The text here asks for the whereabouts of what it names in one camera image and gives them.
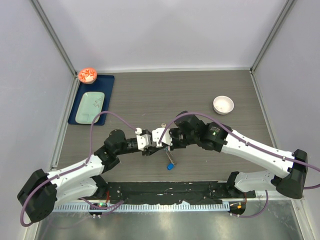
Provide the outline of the steel key organizer blue handle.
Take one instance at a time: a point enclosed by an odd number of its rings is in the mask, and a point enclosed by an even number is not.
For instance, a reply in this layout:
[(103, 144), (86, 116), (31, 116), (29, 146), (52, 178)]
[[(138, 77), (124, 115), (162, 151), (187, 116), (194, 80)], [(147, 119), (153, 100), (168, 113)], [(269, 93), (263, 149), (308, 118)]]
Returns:
[(167, 157), (168, 157), (168, 160), (169, 160), (169, 163), (168, 163), (168, 165), (167, 165), (166, 168), (167, 168), (168, 171), (171, 171), (171, 170), (176, 166), (176, 163), (175, 163), (174, 158), (173, 158), (173, 155), (172, 155), (172, 153), (171, 153), (171, 151), (170, 151), (170, 147), (167, 146), (167, 147), (164, 149), (164, 151), (165, 151), (165, 153), (166, 153), (166, 155), (167, 155)]

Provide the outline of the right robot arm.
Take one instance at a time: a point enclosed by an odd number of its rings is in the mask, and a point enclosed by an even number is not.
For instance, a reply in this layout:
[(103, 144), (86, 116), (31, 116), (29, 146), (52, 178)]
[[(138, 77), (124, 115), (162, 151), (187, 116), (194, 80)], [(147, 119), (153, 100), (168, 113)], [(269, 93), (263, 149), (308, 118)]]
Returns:
[(308, 154), (296, 149), (284, 151), (252, 140), (216, 120), (204, 123), (196, 115), (181, 112), (169, 129), (174, 149), (189, 145), (229, 154), (264, 168), (259, 172), (234, 171), (230, 174), (226, 193), (233, 198), (250, 191), (277, 191), (281, 195), (301, 199), (307, 177)]

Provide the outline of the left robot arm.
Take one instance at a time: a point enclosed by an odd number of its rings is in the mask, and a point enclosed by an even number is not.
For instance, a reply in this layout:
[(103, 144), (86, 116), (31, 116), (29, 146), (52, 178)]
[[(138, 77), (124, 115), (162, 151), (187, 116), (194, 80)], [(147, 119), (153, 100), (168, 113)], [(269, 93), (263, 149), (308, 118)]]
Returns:
[(54, 208), (76, 199), (91, 196), (102, 199), (107, 188), (99, 182), (99, 177), (119, 164), (119, 155), (142, 153), (149, 156), (164, 147), (159, 138), (148, 130), (139, 128), (135, 131), (135, 137), (126, 138), (122, 130), (116, 129), (109, 134), (102, 147), (91, 151), (86, 159), (60, 170), (34, 171), (17, 194), (22, 206), (21, 225), (28, 226), (25, 216), (31, 224), (37, 223)]

